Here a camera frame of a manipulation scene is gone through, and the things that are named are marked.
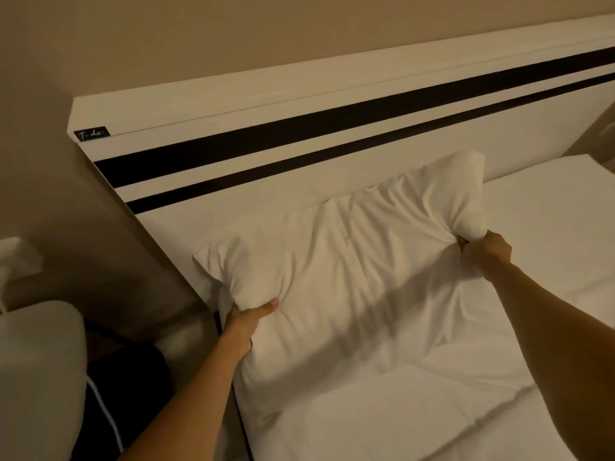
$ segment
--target headboard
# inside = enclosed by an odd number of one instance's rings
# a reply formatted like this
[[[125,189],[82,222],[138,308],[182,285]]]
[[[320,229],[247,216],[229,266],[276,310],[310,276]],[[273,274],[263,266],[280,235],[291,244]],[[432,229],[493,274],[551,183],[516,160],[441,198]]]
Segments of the headboard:
[[[557,158],[615,101],[615,16],[79,97],[68,133],[196,292],[211,232],[459,149]]]

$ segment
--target white headboard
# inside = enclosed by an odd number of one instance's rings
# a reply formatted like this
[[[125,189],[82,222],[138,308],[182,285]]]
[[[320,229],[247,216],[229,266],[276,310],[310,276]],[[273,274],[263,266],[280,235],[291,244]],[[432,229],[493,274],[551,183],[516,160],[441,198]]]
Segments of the white headboard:
[[[615,16],[76,98],[69,135],[204,300],[212,231],[459,149],[492,179],[559,157],[615,101]]]

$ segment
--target person's left arm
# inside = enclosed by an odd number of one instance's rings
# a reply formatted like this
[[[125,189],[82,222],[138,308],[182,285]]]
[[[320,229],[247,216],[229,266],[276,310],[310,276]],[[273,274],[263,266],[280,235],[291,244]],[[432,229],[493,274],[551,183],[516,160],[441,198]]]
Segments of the person's left arm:
[[[175,395],[119,461],[210,461],[222,424],[235,367],[251,349],[258,321],[277,299],[226,317],[224,333],[189,384]]]

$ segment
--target person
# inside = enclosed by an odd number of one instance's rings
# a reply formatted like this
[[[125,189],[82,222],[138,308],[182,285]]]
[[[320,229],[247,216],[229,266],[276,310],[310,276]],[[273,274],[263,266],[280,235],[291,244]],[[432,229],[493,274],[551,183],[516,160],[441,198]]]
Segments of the person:
[[[551,294],[511,263],[493,232],[459,239],[502,302],[558,433],[579,461],[615,459],[615,331]],[[120,461],[210,461],[236,365],[260,318],[277,299],[239,311],[187,388],[176,395]]]

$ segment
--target pillowcase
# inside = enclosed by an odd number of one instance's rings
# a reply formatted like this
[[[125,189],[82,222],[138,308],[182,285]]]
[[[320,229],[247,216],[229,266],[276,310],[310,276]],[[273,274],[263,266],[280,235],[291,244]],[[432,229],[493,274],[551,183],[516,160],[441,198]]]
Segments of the pillowcase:
[[[244,223],[195,254],[240,309],[279,298],[235,379],[253,409],[279,411],[454,339],[467,273],[455,234],[485,235],[484,164],[451,154],[279,222]]]

